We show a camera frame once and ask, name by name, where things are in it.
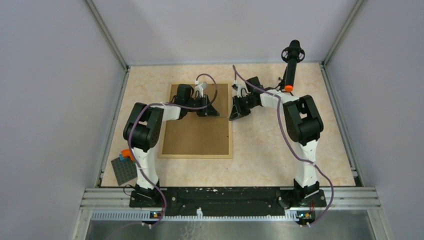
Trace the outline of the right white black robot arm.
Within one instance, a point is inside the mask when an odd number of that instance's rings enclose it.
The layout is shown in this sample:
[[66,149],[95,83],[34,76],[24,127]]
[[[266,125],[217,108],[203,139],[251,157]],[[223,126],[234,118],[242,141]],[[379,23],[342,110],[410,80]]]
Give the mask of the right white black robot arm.
[[263,88],[258,77],[248,79],[245,85],[235,80],[231,87],[236,95],[232,98],[229,120],[246,117],[257,106],[275,109],[278,120],[284,119],[285,138],[294,143],[292,149],[298,160],[293,200],[299,206],[307,206],[320,190],[316,154],[324,130],[314,99],[310,95],[296,97],[273,88]]

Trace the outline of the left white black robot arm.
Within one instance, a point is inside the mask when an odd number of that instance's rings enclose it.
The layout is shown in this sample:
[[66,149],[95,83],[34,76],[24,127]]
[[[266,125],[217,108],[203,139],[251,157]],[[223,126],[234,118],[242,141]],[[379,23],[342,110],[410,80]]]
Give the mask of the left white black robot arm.
[[128,143],[129,154],[135,161],[137,171],[133,198],[141,199],[149,207],[160,202],[155,150],[163,122],[181,120],[187,113],[196,113],[199,117],[220,115],[213,107],[218,91],[215,90],[210,99],[204,93],[206,87],[206,82],[195,87],[179,84],[176,94],[169,102],[134,104],[123,130],[123,138]]

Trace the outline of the wooden picture frame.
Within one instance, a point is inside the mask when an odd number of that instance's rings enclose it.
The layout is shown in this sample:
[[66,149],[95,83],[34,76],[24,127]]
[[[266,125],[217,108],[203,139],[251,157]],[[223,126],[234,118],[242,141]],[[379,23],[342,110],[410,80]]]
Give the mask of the wooden picture frame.
[[181,120],[162,124],[158,157],[164,159],[232,159],[233,129],[228,120],[231,89],[217,84],[218,94],[212,106],[219,116],[200,117],[189,112]]

